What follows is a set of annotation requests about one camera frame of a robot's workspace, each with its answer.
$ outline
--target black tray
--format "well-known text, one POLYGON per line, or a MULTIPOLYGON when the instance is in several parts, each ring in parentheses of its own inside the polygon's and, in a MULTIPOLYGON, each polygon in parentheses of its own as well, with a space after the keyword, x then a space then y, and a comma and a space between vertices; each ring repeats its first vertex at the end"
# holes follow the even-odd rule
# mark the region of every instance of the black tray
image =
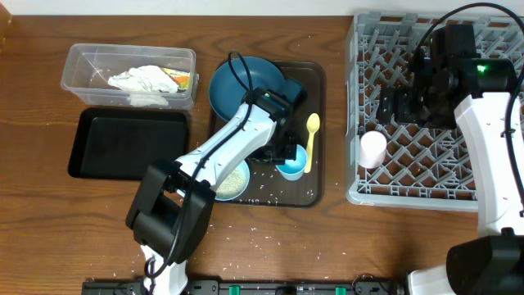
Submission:
POLYGON ((186 149, 183 113, 92 107, 80 115, 68 172, 78 178, 141 180, 153 161, 174 161, 186 149))
MULTIPOLYGON (((326 112, 326 74, 321 66, 313 62, 273 61, 286 78, 302 83, 307 92, 306 99, 296 108, 291 130, 297 135, 298 143, 305 148, 308 130, 305 123, 311 113, 320 117, 320 129, 315 135, 313 164, 311 171, 297 181, 285 180, 275 165, 251 163, 251 179, 246 191, 228 202, 243 205, 311 207, 324 193, 324 142, 326 112)), ((224 127, 226 122, 213 111, 210 118, 209 137, 224 127)))

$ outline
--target bowl of rice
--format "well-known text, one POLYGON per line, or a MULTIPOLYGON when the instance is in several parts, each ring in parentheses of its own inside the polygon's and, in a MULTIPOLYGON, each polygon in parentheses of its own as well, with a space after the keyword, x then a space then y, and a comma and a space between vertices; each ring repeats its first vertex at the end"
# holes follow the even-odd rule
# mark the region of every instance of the bowl of rice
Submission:
POLYGON ((249 184, 250 171, 246 161, 242 161, 216 190, 215 200, 231 201, 240 196, 249 184))

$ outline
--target wooden table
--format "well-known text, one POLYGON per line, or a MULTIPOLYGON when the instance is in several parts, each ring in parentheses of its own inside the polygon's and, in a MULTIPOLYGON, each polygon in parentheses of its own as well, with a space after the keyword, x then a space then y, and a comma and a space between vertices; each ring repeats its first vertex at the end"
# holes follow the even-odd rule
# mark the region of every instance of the wooden table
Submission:
POLYGON ((326 190, 311 209, 217 204, 190 278, 349 281, 403 276, 474 239, 477 215, 355 206, 345 197, 344 39, 350 17, 15 16, 0 55, 0 293, 79 294, 91 278, 142 274, 124 225, 137 182, 73 179, 66 168, 80 112, 61 89, 75 43, 191 48, 200 74, 190 148, 207 137, 207 90, 231 49, 315 61, 327 74, 326 190))

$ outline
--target white wall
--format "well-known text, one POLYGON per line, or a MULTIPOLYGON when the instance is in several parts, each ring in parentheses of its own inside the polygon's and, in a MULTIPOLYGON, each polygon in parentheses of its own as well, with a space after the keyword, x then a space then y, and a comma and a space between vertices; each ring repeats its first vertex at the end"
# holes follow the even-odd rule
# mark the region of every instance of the white wall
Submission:
MULTIPOLYGON (((358 11, 442 14, 469 0, 0 0, 13 15, 349 16, 358 11)), ((524 0, 494 0, 524 15, 524 0)), ((502 15, 489 8, 468 14, 502 15)))

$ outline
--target dish rack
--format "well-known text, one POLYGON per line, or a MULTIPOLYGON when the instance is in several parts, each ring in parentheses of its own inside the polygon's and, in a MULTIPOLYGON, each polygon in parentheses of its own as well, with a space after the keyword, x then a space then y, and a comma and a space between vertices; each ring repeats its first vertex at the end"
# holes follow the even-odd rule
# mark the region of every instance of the dish rack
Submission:
MULTIPOLYGON (((412 51, 440 16, 368 12, 353 18, 346 36, 346 197, 358 205, 477 211, 468 148, 459 129, 379 125, 381 89, 409 85, 412 51), (359 139, 377 130, 387 138, 378 168, 359 166, 359 139)), ((524 36, 510 18, 450 17, 445 24, 473 25, 482 58, 508 58, 524 66, 524 36)), ((422 48, 428 54, 427 46, 422 48)))

